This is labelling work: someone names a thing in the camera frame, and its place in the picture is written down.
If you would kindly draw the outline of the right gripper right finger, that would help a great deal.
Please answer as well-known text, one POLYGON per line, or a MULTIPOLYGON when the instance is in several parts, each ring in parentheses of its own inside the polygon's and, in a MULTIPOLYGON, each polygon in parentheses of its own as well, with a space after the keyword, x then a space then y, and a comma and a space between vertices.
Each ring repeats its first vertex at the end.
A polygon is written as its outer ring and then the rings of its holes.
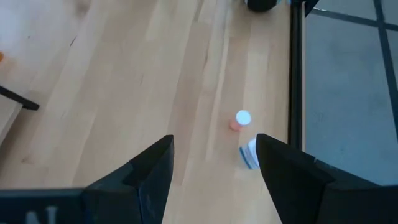
POLYGON ((256 136, 256 153, 282 223, 397 223, 395 185, 377 185, 266 134, 256 136))

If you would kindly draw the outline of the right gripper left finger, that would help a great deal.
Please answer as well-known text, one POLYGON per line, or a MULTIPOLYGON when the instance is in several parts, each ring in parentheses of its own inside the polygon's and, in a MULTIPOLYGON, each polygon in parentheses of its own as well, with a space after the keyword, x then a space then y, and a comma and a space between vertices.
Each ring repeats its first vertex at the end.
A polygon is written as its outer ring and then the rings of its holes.
POLYGON ((174 169, 166 135, 84 189, 85 223, 162 223, 174 169))

